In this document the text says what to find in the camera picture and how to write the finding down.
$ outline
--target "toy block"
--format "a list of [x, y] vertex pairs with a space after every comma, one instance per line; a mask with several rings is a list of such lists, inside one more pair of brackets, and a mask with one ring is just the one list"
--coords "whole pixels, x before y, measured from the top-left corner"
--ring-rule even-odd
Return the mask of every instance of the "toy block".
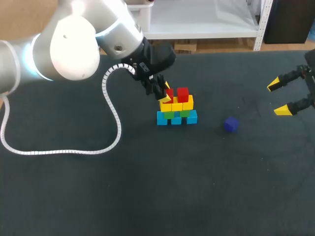
[[183, 103], [183, 111], [192, 110], [193, 109], [193, 97], [189, 95], [188, 102]]
[[164, 119], [174, 119], [175, 112], [163, 112], [164, 113]]
[[183, 110], [183, 104], [179, 103], [177, 97], [174, 97], [174, 102], [170, 104], [173, 112], [180, 112]]
[[227, 132], [233, 133], [233, 132], [235, 132], [237, 130], [238, 125], [239, 125], [239, 122], [238, 122], [237, 119], [235, 119], [234, 117], [229, 117], [224, 122], [224, 129]]
[[181, 118], [189, 117], [190, 116], [190, 111], [181, 111], [181, 112], [179, 112], [179, 116]]
[[172, 103], [165, 104], [160, 102], [159, 107], [161, 108], [161, 112], [171, 112], [172, 111]]
[[163, 112], [157, 112], [157, 125], [167, 125], [167, 120], [164, 119]]
[[189, 100], [188, 88], [178, 88], [177, 89], [177, 100], [179, 103], [188, 102], [188, 100]]
[[182, 118], [179, 116], [179, 112], [175, 112], [175, 117], [171, 120], [172, 125], [182, 124]]
[[172, 89], [172, 88], [170, 88], [170, 89], [166, 89], [165, 90], [166, 91], [166, 94], [170, 97], [170, 101], [168, 101], [168, 102], [165, 102], [166, 104], [167, 103], [173, 103], [173, 101], [174, 101], [174, 89]]
[[198, 115], [196, 110], [190, 111], [190, 116], [187, 117], [187, 124], [197, 124]]

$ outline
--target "white bin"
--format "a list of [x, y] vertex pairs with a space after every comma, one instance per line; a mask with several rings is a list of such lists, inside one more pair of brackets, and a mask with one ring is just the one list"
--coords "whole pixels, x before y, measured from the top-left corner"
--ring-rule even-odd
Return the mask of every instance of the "white bin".
[[154, 2], [146, 0], [125, 0], [129, 11], [141, 26], [144, 32], [150, 31], [151, 14]]

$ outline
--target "wooden floor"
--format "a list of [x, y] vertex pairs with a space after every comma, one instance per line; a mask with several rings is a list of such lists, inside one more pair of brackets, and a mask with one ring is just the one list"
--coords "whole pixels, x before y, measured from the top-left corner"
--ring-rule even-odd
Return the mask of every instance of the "wooden floor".
[[[252, 52], [254, 39], [200, 39], [182, 40], [182, 44], [175, 45], [180, 53], [232, 53]], [[292, 51], [315, 49], [315, 42], [307, 41], [305, 44], [263, 44], [261, 51]]]

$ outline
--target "stacked blocks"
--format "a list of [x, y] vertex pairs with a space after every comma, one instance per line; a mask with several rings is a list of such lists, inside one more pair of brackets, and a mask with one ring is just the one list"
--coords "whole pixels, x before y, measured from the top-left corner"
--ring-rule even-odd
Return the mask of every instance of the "stacked blocks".
[[157, 125], [167, 125], [170, 120], [172, 125], [180, 125], [183, 119], [187, 124], [197, 124], [197, 111], [193, 110], [193, 97], [189, 95], [188, 88], [178, 88], [177, 96], [174, 96], [172, 88], [166, 89], [171, 101], [160, 102], [160, 112], [157, 112]]

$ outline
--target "green block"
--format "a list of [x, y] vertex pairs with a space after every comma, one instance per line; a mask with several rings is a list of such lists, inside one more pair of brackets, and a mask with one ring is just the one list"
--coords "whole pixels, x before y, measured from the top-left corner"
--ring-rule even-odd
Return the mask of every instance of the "green block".
[[164, 113], [164, 119], [174, 119], [175, 118], [175, 112], [163, 112]]
[[181, 111], [181, 112], [179, 112], [179, 116], [180, 116], [181, 118], [183, 118], [183, 117], [189, 117], [189, 116], [190, 116], [190, 111]]

